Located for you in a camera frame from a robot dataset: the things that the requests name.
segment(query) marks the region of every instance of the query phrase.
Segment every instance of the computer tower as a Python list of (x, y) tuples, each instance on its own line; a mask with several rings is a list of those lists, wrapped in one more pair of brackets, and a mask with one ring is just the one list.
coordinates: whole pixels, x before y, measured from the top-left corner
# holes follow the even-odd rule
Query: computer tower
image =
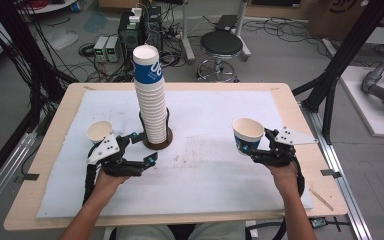
[(163, 50), (162, 28), (161, 28), (161, 7), (148, 7), (144, 16), (145, 34), (147, 36), (146, 43)]
[(118, 27), (121, 43), (125, 44), (127, 50), (133, 50), (144, 43), (143, 21), (141, 20), (139, 23), (130, 22), (130, 16), (133, 16), (132, 12), (123, 13)]

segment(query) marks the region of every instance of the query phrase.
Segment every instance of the gray floor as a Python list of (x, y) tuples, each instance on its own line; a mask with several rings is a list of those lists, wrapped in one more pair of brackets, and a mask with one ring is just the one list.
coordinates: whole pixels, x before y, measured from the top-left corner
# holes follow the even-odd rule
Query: gray floor
[[(79, 34), (77, 42), (58, 52), (66, 65), (74, 65), (86, 62), (77, 53), (81, 45), (93, 42), (100, 34), (116, 33), (119, 15), (117, 12), (101, 12), (94, 5), (90, 5), (78, 14), (70, 12), (69, 9), (43, 14), (40, 16), (40, 21), (55, 24), (70, 18), (67, 23), (55, 27), (63, 27), (67, 31), (75, 31)], [(216, 22), (217, 19), (217, 17), (210, 18), (213, 22)], [(189, 29), (192, 30), (203, 21), (205, 21), (203, 18), (192, 19), (189, 22)], [(190, 35), (199, 36), (211, 28), (210, 24), (202, 23), (197, 28), (200, 31), (194, 31)], [(242, 37), (252, 52), (252, 57), (246, 62), (241, 58), (230, 61), (242, 82), (284, 82), (293, 89), (320, 75), (330, 61), (328, 57), (319, 53), (319, 51), (326, 52), (321, 44), (313, 45), (308, 41), (283, 41), (277, 36), (267, 34), (264, 30), (244, 29)], [(196, 54), (196, 61), (191, 65), (179, 68), (165, 68), (163, 73), (167, 82), (196, 81), (197, 66), (206, 57), (199, 49), (199, 38), (190, 40)], [(356, 60), (364, 61), (367, 64), (376, 64), (376, 62), (384, 60), (384, 56), (373, 51), (372, 47), (364, 46)], [(117, 66), (117, 64), (109, 64), (106, 69), (115, 69)], [(93, 73), (93, 68), (90, 66), (73, 70), (73, 74), (81, 81), (85, 81), (91, 73)], [(297, 100), (305, 99), (306, 95), (298, 96)], [(12, 63), (5, 56), (0, 56), (0, 149), (27, 113), (30, 107), (28, 97), (29, 89), (19, 77)], [(320, 112), (323, 114), (323, 106), (321, 106)], [(338, 84), (337, 87), (331, 137), (336, 154), (341, 161), (373, 239), (384, 239), (384, 138), (370, 135), (341, 84)], [(0, 195), (0, 239), (57, 238), (61, 233), (60, 229), (30, 232), (8, 232), (3, 229), (2, 223), (19, 188), (19, 183), (11, 181)], [(347, 218), (338, 216), (338, 220), (347, 221)], [(270, 239), (276, 230), (275, 227), (260, 229), (259, 239)], [(102, 239), (102, 233), (102, 229), (96, 229), (92, 239)], [(341, 226), (341, 232), (338, 232), (336, 226), (329, 225), (317, 229), (316, 233), (319, 239), (355, 238), (349, 226)]]

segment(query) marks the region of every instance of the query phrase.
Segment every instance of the wooden table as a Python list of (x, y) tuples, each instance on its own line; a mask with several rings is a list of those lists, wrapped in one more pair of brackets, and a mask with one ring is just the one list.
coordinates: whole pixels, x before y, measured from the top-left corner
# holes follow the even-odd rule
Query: wooden table
[[(32, 163), (29, 173), (40, 174), (37, 181), (25, 181), (4, 222), (7, 230), (33, 230), (64, 228), (71, 218), (38, 219), (46, 185), (53, 164), (62, 148), (64, 138), (76, 116), (84, 93), (88, 90), (134, 90), (131, 83), (74, 83), (71, 84), (55, 114), (42, 145)], [(278, 108), (284, 125), (291, 129), (311, 135), (299, 106), (290, 88), (282, 83), (166, 83), (170, 91), (270, 91)], [(301, 163), (306, 186), (314, 202), (314, 208), (307, 211), (309, 217), (334, 216), (347, 213), (347, 206), (334, 179), (323, 176), (320, 170), (328, 169), (325, 159), (316, 144), (295, 146)], [(149, 216), (101, 217), (97, 226), (122, 226), (144, 224), (168, 224), (213, 222), (228, 220), (279, 219), (283, 213), (221, 213), (221, 214), (187, 214)]]

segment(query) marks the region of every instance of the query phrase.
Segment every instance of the floor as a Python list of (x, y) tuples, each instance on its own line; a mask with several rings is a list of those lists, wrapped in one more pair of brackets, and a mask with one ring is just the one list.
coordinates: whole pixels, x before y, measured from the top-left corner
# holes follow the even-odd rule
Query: floor
[[(44, 28), (49, 30), (64, 28), (67, 32), (75, 31), (79, 35), (79, 39), (57, 53), (80, 81), (100, 81), (96, 78), (96, 74), (93, 75), (93, 67), (88, 64), (84, 57), (79, 56), (78, 49), (83, 44), (94, 42), (96, 37), (101, 34), (115, 34), (119, 16), (120, 13), (117, 11), (101, 11), (96, 7), (96, 4), (92, 3), (86, 4), (85, 9), (80, 13), (72, 13), (69, 9), (63, 9), (40, 15), (39, 21)], [(217, 22), (218, 17), (212, 16), (208, 19), (211, 22)], [(287, 34), (278, 36), (275, 31), (270, 30), (270, 28), (275, 27), (274, 22), (266, 22), (266, 28), (262, 28), (264, 25), (261, 23), (264, 20), (246, 19), (244, 21), (245, 23), (258, 21), (258, 23), (247, 23), (242, 31), (242, 38), (252, 52), (252, 56), (246, 62), (241, 58), (230, 61), (241, 82), (284, 82), (291, 89), (294, 89), (323, 72), (329, 64), (330, 58), (320, 42), (308, 39), (306, 36), (296, 36), (296, 34), (294, 36)], [(294, 24), (296, 31), (300, 26), (305, 25), (305, 23)], [(196, 60), (190, 65), (164, 68), (163, 73), (167, 82), (196, 81), (197, 66), (206, 58), (199, 48), (198, 36), (212, 28), (213, 26), (200, 16), (189, 21), (189, 30), (194, 30), (189, 36), (191, 36), (190, 41)], [(177, 43), (173, 44), (176, 48), (180, 48)], [(376, 66), (384, 60), (384, 51), (376, 50), (382, 49), (378, 49), (375, 45), (363, 46), (352, 64)], [(57, 65), (62, 64), (60, 60), (56, 61)], [(107, 64), (102, 67), (105, 67), (105, 71), (110, 73), (119, 65)], [(305, 99), (307, 94), (297, 96), (297, 100)], [(1, 55), (0, 149), (23, 119), (29, 107), (28, 87), (21, 80), (9, 59)], [(320, 116), (323, 116), (323, 104), (320, 107)], [(371, 237), (384, 239), (384, 138), (370, 135), (342, 84), (337, 86), (331, 130), (333, 146), (368, 225)], [(39, 143), (40, 137), (31, 149), (34, 150)], [(28, 169), (32, 159), (33, 157), (27, 159), (24, 166), (25, 170)], [(0, 239), (56, 239), (61, 233), (61, 229), (8, 232), (3, 228), (2, 223), (21, 186), (12, 180), (15, 180), (15, 177), (19, 175), (20, 169), (17, 169), (11, 181), (6, 186), (2, 186), (2, 193), (0, 193)], [(348, 220), (344, 216), (338, 216), (338, 221), (347, 222)], [(328, 225), (315, 231), (319, 239), (355, 239), (350, 226), (341, 226), (340, 230), (338, 231), (334, 225)], [(270, 239), (276, 231), (276, 227), (259, 229), (258, 239)], [(96, 229), (91, 239), (102, 239), (102, 236), (103, 229)]]

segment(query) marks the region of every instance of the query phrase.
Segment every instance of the black metal pole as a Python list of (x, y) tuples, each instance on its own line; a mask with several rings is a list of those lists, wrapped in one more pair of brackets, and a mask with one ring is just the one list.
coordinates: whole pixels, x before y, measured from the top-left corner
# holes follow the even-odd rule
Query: black metal pole
[(349, 63), (380, 23), (383, 16), (384, 0), (371, 0), (338, 49), (338, 52), (332, 58), (324, 74), (321, 75), (321, 78), (316, 79), (317, 81), (313, 80), (311, 84), (304, 84), (293, 90), (296, 96), (313, 88), (308, 98), (302, 102), (302, 106), (314, 112), (318, 111), (320, 104), (327, 98), (322, 133), (329, 144), (331, 144), (330, 127), (336, 84)]

